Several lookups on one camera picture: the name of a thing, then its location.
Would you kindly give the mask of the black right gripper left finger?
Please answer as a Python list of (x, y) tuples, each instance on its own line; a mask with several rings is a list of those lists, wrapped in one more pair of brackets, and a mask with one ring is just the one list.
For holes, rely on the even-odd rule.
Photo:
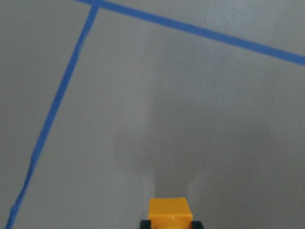
[(141, 220), (139, 229), (151, 229), (151, 221), (150, 220)]

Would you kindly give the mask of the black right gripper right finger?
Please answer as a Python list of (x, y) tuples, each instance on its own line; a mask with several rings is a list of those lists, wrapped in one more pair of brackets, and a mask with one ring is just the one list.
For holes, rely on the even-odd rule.
[(204, 226), (201, 221), (192, 221), (191, 229), (204, 229)]

